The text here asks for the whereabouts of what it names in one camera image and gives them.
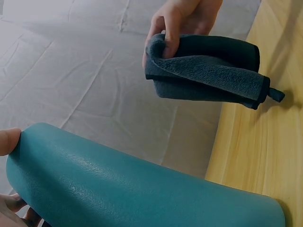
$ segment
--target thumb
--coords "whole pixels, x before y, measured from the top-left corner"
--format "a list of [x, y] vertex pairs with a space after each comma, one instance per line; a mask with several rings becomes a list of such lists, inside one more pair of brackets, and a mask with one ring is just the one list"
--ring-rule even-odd
[[0, 156], [8, 155], [16, 147], [21, 130], [0, 130]]
[[172, 58], [179, 47], [180, 29], [182, 16], [178, 10], [173, 10], [164, 15], [165, 21], [165, 42], [164, 58]]

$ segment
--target dark gray towel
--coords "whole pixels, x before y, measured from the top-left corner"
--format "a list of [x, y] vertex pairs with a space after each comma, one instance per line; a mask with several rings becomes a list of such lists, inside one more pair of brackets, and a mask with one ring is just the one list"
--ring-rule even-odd
[[176, 55], [163, 59], [165, 35], [155, 35], [146, 48], [146, 79], [163, 98], [240, 103], [257, 109], [268, 96], [281, 102], [285, 94], [270, 88], [258, 74], [258, 47], [250, 43], [204, 35], [182, 35]]

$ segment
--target light wood grain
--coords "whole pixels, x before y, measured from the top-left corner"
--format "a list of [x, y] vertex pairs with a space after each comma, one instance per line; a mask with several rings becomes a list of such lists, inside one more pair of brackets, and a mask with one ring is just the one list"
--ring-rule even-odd
[[224, 104], [206, 179], [280, 201], [287, 226], [303, 226], [303, 0], [263, 0], [248, 42], [260, 73], [286, 93], [257, 111]]

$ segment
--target hand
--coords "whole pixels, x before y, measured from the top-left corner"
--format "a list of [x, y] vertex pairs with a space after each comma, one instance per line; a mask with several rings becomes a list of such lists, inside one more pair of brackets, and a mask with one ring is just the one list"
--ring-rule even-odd
[[[155, 34], [165, 30], [164, 58], [172, 58], [180, 34], [208, 35], [214, 26], [223, 0], [168, 0], [152, 17], [145, 47]], [[143, 55], [145, 68], [146, 53]]]
[[[0, 130], [0, 156], [8, 155], [13, 151], [20, 134], [20, 129]], [[33, 209], [30, 208], [23, 219], [15, 214], [24, 206], [26, 203], [18, 194], [0, 194], [0, 227], [37, 227], [41, 217]]]

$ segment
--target white sheet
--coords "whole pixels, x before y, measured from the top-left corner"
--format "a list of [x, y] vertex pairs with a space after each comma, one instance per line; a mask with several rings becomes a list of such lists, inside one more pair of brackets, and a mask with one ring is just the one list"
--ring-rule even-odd
[[[0, 20], [0, 127], [47, 122], [204, 177], [221, 104], [157, 97], [141, 67], [164, 0], [6, 0]], [[245, 39], [260, 0], [224, 0], [214, 35]], [[0, 159], [0, 192], [11, 186]]]

